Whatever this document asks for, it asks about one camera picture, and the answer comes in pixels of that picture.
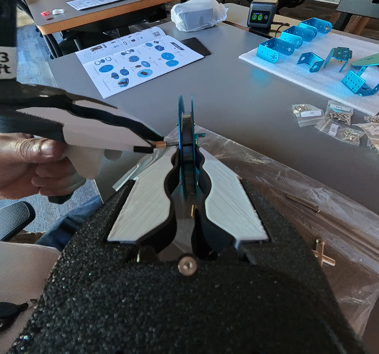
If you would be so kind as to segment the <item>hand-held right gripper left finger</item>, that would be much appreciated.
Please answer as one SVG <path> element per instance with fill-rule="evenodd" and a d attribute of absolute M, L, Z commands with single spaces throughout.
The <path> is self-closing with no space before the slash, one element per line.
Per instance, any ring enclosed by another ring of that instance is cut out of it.
<path fill-rule="evenodd" d="M 108 242 L 151 246 L 161 252 L 177 231 L 172 193 L 178 186 L 178 149 L 169 148 L 135 179 Z"/>

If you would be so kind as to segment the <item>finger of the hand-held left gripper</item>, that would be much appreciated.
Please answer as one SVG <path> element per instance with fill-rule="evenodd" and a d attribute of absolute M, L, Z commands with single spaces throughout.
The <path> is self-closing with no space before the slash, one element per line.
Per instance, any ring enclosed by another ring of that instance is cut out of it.
<path fill-rule="evenodd" d="M 90 97 L 69 94 L 72 102 L 71 112 L 74 115 L 99 120 L 105 124 L 130 129 L 149 141 L 163 141 L 163 135 L 134 116 L 119 110 L 117 107 Z"/>
<path fill-rule="evenodd" d="M 62 125 L 64 141 L 81 147 L 149 153 L 155 131 L 135 117 L 109 110 L 78 107 L 82 115 L 59 108 L 29 107 L 17 112 Z"/>

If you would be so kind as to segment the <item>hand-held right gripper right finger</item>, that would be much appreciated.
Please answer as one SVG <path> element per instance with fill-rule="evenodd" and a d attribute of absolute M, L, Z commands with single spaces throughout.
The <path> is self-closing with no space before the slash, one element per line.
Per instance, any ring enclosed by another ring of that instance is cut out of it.
<path fill-rule="evenodd" d="M 196 148 L 196 210 L 192 249 L 218 255 L 228 247 L 269 242 L 241 178 L 204 148 Z"/>

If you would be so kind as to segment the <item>blue round turntable base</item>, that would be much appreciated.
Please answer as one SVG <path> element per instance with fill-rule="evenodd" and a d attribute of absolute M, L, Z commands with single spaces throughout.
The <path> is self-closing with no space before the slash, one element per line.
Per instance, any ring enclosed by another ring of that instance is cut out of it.
<path fill-rule="evenodd" d="M 195 133 L 195 119 L 193 97 L 191 97 L 191 110 L 185 111 L 183 96 L 178 100 L 178 144 L 180 150 L 180 180 L 183 196 L 186 202 L 197 199 L 199 177 L 198 138 L 204 137 Z"/>

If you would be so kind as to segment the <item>person's left hand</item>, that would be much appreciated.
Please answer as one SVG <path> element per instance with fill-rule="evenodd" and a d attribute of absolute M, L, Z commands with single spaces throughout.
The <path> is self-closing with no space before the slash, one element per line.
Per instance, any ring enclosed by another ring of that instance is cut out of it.
<path fill-rule="evenodd" d="M 0 198 L 68 195 L 86 183 L 68 157 L 66 144 L 23 133 L 0 134 Z"/>

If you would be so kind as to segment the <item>black office chair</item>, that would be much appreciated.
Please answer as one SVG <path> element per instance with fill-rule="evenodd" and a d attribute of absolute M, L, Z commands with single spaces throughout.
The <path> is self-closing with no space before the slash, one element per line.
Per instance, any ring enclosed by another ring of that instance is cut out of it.
<path fill-rule="evenodd" d="M 35 23 L 34 19 L 32 18 L 29 7 L 27 6 L 25 0 L 16 0 L 16 5 L 19 9 L 21 9 L 23 12 L 25 12 L 32 19 L 32 22 Z M 45 43 L 50 50 L 50 58 L 51 59 L 55 59 L 55 58 L 59 58 L 59 57 L 63 56 L 62 51 L 61 51 L 57 41 L 55 40 L 55 38 L 52 34 L 43 35 L 40 32 L 39 28 L 37 28 L 37 27 L 36 27 L 36 31 L 40 34 L 40 36 L 42 38 L 44 38 Z"/>

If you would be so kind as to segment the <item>large clear plastic bag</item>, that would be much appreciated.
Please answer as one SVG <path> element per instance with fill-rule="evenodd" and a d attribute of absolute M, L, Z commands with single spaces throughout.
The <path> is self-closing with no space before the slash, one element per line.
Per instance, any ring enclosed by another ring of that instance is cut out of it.
<path fill-rule="evenodd" d="M 356 202 L 322 185 L 321 183 L 288 168 L 253 150 L 243 147 L 208 130 L 195 131 L 198 147 L 234 171 L 245 191 L 254 188 L 298 231 L 305 243 L 315 249 L 316 239 L 325 242 L 325 255 L 335 260 L 336 270 L 324 272 L 349 324 L 363 335 L 374 305 L 378 300 L 378 215 Z M 168 148 L 154 148 L 144 162 L 140 161 L 123 181 L 114 188 L 120 189 L 127 180 L 134 180 L 142 171 L 157 161 Z M 178 149 L 178 186 L 173 191 L 174 205 L 179 223 L 189 219 L 180 180 L 180 150 Z M 288 199 L 293 195 L 320 208 L 319 213 Z M 265 227 L 269 242 L 251 243 L 266 246 L 278 243 L 272 228 Z M 192 235 L 180 233 L 176 239 L 183 249 L 192 248 Z"/>

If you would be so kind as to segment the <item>long silver bolt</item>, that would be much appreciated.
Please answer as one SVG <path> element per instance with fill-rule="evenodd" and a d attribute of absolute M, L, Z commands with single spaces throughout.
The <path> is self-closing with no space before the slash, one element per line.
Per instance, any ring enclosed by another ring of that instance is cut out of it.
<path fill-rule="evenodd" d="M 295 201 L 309 209 L 311 209 L 312 211 L 314 211 L 315 213 L 319 213 L 320 212 L 320 208 L 317 206 L 317 205 L 313 205 L 312 203 L 306 201 L 306 200 L 302 200 L 298 197 L 295 197 L 293 195 L 288 195 L 286 194 L 285 195 L 288 199 L 292 200 L 292 201 Z"/>

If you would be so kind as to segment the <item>brass cross standoffs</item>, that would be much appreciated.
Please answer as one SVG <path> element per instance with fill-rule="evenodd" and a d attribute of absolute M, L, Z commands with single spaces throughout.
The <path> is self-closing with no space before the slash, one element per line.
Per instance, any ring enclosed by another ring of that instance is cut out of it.
<path fill-rule="evenodd" d="M 314 256 L 316 257 L 320 267 L 324 265 L 335 266 L 336 262 L 331 257 L 325 255 L 325 242 L 322 239 L 316 239 L 315 249 L 311 250 Z"/>

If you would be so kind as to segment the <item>pile of small screw bags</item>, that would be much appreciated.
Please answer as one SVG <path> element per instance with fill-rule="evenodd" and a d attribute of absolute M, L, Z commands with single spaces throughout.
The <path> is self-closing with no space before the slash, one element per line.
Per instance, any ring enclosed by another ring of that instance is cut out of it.
<path fill-rule="evenodd" d="M 326 110 L 310 104 L 292 105 L 292 111 L 300 127 L 314 126 L 317 130 L 341 142 L 359 146 L 367 137 L 367 146 L 379 152 L 379 118 L 365 116 L 362 124 L 353 124 L 352 107 L 329 100 Z"/>

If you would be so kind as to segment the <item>white foam sheet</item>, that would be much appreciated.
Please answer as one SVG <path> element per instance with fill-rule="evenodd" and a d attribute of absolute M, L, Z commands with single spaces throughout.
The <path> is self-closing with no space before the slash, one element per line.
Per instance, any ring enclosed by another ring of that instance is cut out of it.
<path fill-rule="evenodd" d="M 297 65 L 300 54 L 313 52 L 322 59 L 327 59 L 328 54 L 334 47 L 348 47 L 352 50 L 352 59 L 339 72 L 342 63 L 331 59 L 326 68 L 318 72 L 310 73 L 306 64 Z M 348 89 L 341 82 L 343 77 L 352 68 L 350 63 L 379 52 L 377 40 L 365 39 L 360 36 L 341 33 L 332 30 L 330 33 L 319 36 L 311 42 L 306 42 L 300 49 L 290 55 L 281 55 L 276 63 L 270 63 L 256 56 L 258 48 L 241 54 L 239 59 L 250 63 L 266 72 L 286 79 L 292 83 L 302 86 L 310 91 L 328 97 L 330 100 L 341 102 L 344 105 L 365 113 L 376 115 L 379 110 L 379 96 L 359 96 Z"/>

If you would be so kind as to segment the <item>dark device with green display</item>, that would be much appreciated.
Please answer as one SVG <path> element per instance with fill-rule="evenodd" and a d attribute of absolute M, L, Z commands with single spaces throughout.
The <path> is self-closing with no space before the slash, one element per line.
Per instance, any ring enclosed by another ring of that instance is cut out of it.
<path fill-rule="evenodd" d="M 278 4 L 278 0 L 253 0 L 249 7 L 247 27 L 270 28 Z"/>

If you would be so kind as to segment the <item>blue U-shaped servo bracket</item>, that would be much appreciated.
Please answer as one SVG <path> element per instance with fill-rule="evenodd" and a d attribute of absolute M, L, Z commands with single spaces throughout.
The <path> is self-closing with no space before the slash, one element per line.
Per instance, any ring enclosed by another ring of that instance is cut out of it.
<path fill-rule="evenodd" d="M 258 46 L 256 55 L 270 63 L 277 63 L 280 54 L 290 56 L 294 51 L 294 44 L 279 38 L 271 38 Z"/>
<path fill-rule="evenodd" d="M 327 34 L 331 31 L 333 25 L 329 21 L 318 19 L 318 18 L 310 18 L 304 21 L 301 21 L 298 24 L 299 27 L 305 28 L 305 29 L 310 29 L 312 30 L 315 35 L 318 33 L 320 34 Z"/>
<path fill-rule="evenodd" d="M 304 37 L 307 34 L 307 29 L 299 26 L 291 26 L 290 28 L 281 32 L 281 40 L 285 40 L 294 45 L 294 47 L 300 48 L 304 42 Z"/>

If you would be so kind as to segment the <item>wide blue perforated bracket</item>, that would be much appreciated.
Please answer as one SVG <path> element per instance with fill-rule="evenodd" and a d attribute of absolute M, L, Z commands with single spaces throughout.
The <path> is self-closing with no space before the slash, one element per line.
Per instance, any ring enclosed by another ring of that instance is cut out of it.
<path fill-rule="evenodd" d="M 366 81 L 361 77 L 361 75 L 365 72 L 365 70 L 369 66 L 362 66 L 359 68 L 358 72 L 354 72 L 350 70 L 343 80 L 341 81 L 349 90 L 351 90 L 354 94 L 359 96 L 373 96 L 379 90 L 379 84 L 377 84 L 374 88 L 371 88 L 367 85 Z"/>

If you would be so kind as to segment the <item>teal multi-hole metal bracket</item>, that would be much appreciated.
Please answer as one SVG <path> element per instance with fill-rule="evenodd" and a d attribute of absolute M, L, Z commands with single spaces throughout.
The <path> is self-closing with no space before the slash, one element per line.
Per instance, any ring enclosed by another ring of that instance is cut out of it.
<path fill-rule="evenodd" d="M 352 58 L 352 54 L 352 50 L 350 50 L 348 47 L 332 48 L 327 59 L 324 62 L 324 68 L 328 65 L 330 59 L 333 58 L 343 63 L 343 66 L 339 70 L 339 72 L 342 72 L 348 61 Z"/>

